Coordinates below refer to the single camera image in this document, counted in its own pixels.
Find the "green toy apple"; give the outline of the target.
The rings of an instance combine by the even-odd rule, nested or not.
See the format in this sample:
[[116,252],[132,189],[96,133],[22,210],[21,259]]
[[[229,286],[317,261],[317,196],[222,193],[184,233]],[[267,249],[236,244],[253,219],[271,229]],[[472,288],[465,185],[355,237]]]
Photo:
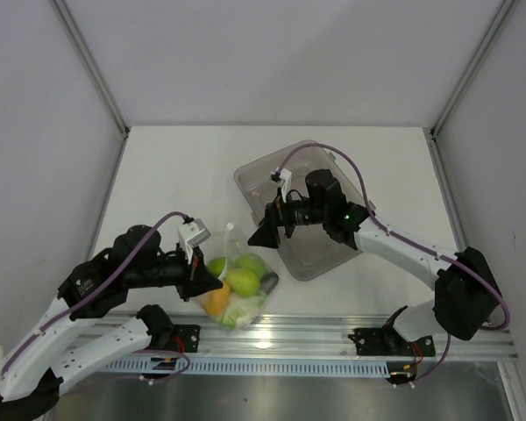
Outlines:
[[219,277],[226,267],[225,257],[216,257],[206,264],[207,269],[216,277]]

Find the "orange toy fruit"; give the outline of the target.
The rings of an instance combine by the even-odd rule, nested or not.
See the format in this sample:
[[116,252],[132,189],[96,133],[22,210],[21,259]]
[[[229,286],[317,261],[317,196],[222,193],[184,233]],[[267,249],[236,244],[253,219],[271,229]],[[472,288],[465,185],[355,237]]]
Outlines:
[[206,294],[203,299],[203,309],[211,317],[218,317],[229,305],[231,288],[223,282],[221,289],[214,289]]

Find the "purple toy eggplant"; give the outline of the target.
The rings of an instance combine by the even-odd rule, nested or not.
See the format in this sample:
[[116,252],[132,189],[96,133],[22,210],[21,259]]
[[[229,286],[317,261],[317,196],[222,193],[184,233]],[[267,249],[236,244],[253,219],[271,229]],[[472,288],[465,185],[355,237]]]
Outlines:
[[269,272],[261,278],[259,289],[266,295],[270,295],[278,282],[279,276],[275,272]]

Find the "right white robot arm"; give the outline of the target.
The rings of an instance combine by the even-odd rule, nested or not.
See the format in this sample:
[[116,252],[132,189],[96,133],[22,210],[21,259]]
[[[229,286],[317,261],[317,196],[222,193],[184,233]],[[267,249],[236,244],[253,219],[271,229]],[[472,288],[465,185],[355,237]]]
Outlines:
[[308,194],[298,199],[290,196],[290,178],[286,169],[272,174],[277,195],[266,205],[248,239],[250,246],[277,249],[296,227],[319,225],[338,244],[378,256],[423,282],[433,291],[433,299],[403,306],[387,321],[382,341],[391,353],[404,353],[431,334],[470,340],[486,328],[501,295],[481,252],[471,247],[453,252],[397,232],[369,206],[349,201],[329,169],[308,173]]

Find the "green bumpy toy guava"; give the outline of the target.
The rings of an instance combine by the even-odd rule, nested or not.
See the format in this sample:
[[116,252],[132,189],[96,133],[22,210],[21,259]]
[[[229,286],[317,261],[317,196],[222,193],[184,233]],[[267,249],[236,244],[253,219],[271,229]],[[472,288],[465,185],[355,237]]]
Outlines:
[[267,273],[266,263],[254,253],[247,253],[240,256],[236,262],[237,268],[248,269],[254,272],[259,278],[262,278]]

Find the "clear dotted zip top bag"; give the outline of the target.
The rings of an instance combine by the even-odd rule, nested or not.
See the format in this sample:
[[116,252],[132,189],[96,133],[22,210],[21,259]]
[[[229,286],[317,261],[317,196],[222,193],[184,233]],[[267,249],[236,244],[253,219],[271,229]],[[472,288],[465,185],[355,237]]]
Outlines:
[[201,245],[207,269],[222,283],[193,302],[228,332],[248,326],[279,284],[279,275],[229,223]]

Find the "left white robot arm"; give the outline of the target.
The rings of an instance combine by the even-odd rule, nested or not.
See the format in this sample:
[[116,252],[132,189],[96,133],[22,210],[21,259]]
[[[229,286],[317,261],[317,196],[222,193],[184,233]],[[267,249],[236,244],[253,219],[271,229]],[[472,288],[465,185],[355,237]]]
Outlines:
[[33,332],[3,360],[0,420],[35,420],[81,380],[126,354],[171,351],[175,325],[158,304],[147,304],[122,326],[75,348],[75,340],[132,289],[175,287],[187,302],[222,282],[205,266],[200,245],[210,237],[199,219],[185,218],[178,243],[163,252],[154,227],[135,225],[113,245],[73,269]]

